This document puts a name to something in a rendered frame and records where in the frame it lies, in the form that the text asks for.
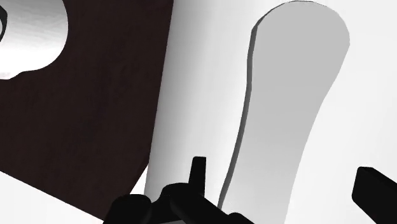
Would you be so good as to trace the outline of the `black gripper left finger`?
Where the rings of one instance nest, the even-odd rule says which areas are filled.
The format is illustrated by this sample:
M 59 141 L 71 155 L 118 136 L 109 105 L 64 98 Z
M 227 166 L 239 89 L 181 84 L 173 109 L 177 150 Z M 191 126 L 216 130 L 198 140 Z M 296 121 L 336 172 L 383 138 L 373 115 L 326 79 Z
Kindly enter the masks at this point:
M 205 171 L 206 158 L 194 157 L 187 183 L 163 187 L 154 202 L 141 194 L 118 197 L 103 224 L 254 224 L 240 213 L 224 213 L 204 197 Z

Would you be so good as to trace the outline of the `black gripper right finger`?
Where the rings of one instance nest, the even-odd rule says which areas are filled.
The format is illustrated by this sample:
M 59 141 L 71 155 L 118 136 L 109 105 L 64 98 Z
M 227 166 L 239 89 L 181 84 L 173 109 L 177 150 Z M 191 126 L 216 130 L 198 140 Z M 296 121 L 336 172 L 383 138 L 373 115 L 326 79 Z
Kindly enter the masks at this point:
M 397 183 L 373 167 L 358 167 L 352 200 L 376 224 L 397 224 Z

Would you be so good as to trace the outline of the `dark brown robot stand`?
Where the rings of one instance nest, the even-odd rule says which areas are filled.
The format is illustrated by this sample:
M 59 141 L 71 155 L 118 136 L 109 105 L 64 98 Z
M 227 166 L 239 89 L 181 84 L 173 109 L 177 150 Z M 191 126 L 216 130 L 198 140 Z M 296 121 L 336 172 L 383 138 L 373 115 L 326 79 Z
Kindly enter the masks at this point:
M 174 0 L 60 2 L 60 55 L 0 81 L 0 171 L 104 219 L 148 163 Z

